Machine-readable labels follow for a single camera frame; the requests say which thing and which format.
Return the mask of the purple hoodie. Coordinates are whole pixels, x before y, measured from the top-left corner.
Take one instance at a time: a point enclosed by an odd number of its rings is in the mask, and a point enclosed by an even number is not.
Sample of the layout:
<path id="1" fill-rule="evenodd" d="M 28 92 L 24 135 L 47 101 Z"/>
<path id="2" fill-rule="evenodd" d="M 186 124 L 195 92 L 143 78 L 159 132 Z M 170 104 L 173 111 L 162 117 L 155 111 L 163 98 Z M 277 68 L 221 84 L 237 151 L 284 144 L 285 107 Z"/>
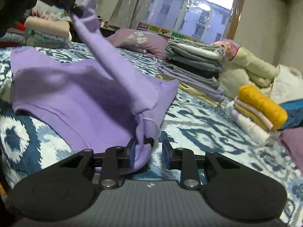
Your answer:
<path id="1" fill-rule="evenodd" d="M 32 47 L 10 55 L 13 110 L 26 111 L 49 125 L 74 152 L 103 153 L 135 139 L 134 162 L 123 174 L 149 160 L 178 81 L 166 82 L 137 70 L 102 36 L 96 0 L 84 0 L 73 26 L 94 57 L 60 63 Z"/>

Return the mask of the grey folded clothes stack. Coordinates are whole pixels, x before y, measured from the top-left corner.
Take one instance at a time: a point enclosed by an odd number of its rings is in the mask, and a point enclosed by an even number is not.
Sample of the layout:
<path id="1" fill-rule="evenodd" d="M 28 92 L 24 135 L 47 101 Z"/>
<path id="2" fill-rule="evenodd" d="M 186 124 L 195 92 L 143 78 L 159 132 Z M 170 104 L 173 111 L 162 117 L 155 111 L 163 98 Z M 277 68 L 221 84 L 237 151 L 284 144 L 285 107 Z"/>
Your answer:
<path id="1" fill-rule="evenodd" d="M 167 57 L 158 66 L 156 77 L 179 82 L 179 89 L 215 107 L 225 99 L 219 77 L 223 70 L 221 60 L 224 45 L 172 38 L 165 48 Z"/>

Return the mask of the yellow and cream folded stack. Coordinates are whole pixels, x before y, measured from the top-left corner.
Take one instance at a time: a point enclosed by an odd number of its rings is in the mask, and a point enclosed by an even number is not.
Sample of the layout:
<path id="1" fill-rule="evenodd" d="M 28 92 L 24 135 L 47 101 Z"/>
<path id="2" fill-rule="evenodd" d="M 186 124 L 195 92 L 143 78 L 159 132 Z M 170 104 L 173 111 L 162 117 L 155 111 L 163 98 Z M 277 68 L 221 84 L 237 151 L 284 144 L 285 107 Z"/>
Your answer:
<path id="1" fill-rule="evenodd" d="M 275 143 L 279 137 L 278 130 L 288 119 L 284 108 L 252 85 L 241 86 L 224 111 L 254 142 L 262 146 Z"/>

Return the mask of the purple quilt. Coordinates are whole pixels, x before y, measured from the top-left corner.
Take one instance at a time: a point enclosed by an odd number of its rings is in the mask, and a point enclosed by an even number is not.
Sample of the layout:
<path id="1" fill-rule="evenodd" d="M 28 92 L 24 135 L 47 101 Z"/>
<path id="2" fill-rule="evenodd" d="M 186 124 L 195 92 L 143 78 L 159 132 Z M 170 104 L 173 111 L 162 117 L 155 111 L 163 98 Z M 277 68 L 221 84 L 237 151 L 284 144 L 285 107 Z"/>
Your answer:
<path id="1" fill-rule="evenodd" d="M 288 150 L 297 167 L 303 169 L 303 131 L 302 127 L 285 129 L 280 134 L 281 144 Z"/>

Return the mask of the pink floral pillow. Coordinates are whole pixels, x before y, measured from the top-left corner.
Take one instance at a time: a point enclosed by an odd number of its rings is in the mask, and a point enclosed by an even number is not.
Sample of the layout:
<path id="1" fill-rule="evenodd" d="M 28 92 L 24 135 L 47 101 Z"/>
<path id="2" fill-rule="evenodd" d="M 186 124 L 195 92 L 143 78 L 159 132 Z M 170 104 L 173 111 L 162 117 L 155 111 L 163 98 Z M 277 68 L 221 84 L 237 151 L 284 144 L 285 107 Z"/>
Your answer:
<path id="1" fill-rule="evenodd" d="M 122 28 L 106 39 L 116 48 L 143 53 L 160 60 L 167 57 L 165 50 L 168 44 L 167 40 L 151 32 Z"/>

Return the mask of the blue jacket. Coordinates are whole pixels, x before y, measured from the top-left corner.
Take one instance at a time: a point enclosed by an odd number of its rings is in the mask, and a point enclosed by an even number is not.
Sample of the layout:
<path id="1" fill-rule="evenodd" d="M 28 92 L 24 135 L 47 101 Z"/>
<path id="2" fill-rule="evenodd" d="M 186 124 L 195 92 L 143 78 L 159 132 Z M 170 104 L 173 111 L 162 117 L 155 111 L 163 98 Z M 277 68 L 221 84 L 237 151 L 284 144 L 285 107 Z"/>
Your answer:
<path id="1" fill-rule="evenodd" d="M 280 128 L 281 130 L 302 127 L 303 100 L 295 100 L 282 103 L 281 107 L 284 108 L 288 114 L 288 119 L 286 123 Z"/>

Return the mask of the colourful alphabet play mat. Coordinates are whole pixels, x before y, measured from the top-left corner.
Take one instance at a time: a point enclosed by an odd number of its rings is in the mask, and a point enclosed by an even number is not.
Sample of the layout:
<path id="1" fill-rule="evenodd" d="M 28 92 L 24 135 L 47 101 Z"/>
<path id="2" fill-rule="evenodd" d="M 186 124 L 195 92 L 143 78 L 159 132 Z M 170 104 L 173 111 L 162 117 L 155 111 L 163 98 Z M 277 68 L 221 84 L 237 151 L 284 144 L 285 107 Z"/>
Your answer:
<path id="1" fill-rule="evenodd" d="M 170 38 L 175 37 L 175 38 L 181 38 L 181 39 L 184 39 L 184 40 L 190 40 L 190 41 L 193 41 L 193 42 L 199 42 L 199 40 L 194 39 L 193 37 L 187 36 L 185 34 L 181 34 L 179 32 L 176 32 L 176 31 L 173 31 L 173 30 L 170 30 L 170 29 L 150 25 L 150 24 L 143 23 L 143 22 L 140 22 L 138 24 L 137 29 L 160 35 L 160 36 L 162 36 L 163 38 L 165 38 L 167 40 L 170 39 Z"/>

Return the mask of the white quilted blanket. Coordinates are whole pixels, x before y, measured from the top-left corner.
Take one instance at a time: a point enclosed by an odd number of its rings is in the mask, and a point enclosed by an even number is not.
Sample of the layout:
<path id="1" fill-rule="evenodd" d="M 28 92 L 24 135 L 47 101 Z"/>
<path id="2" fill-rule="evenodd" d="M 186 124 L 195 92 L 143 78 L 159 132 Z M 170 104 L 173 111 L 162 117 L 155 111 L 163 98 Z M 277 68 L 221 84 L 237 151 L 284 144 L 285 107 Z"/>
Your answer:
<path id="1" fill-rule="evenodd" d="M 303 82 L 301 73 L 292 67 L 278 65 L 279 74 L 273 81 L 270 99 L 277 104 L 302 100 Z"/>

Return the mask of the window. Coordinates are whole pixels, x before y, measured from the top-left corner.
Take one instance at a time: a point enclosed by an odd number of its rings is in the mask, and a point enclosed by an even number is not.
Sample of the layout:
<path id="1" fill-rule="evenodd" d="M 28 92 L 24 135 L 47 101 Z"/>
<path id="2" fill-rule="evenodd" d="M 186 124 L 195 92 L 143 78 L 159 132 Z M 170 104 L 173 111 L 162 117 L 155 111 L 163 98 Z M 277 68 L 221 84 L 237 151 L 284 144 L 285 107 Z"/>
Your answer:
<path id="1" fill-rule="evenodd" d="M 227 36 L 236 0 L 151 0 L 141 22 L 211 44 Z"/>

